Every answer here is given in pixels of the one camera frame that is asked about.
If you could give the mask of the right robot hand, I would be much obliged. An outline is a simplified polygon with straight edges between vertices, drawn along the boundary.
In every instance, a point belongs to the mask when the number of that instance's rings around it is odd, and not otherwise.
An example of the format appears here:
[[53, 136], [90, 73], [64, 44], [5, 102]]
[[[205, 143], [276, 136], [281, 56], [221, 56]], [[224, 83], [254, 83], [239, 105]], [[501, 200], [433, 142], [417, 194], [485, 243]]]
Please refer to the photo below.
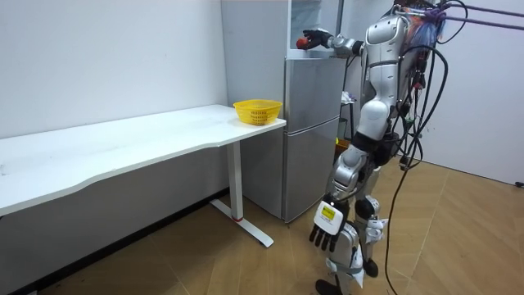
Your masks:
[[303, 50], [310, 50], [318, 46], [326, 49], [331, 47], [330, 42], [333, 39], [333, 35], [325, 29], [305, 29], [302, 33], [307, 40], [307, 42], [300, 47]]

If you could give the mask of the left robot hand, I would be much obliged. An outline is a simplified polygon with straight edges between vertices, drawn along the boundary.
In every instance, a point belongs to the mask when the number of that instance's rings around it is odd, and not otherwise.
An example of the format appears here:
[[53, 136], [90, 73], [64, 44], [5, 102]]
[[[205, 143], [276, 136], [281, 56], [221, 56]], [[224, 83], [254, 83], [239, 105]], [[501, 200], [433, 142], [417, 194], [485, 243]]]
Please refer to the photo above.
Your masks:
[[309, 234], [309, 241], [323, 251], [328, 249], [329, 252], [334, 252], [349, 210], [347, 199], [336, 200], [331, 194], [324, 194], [314, 214], [314, 226]]

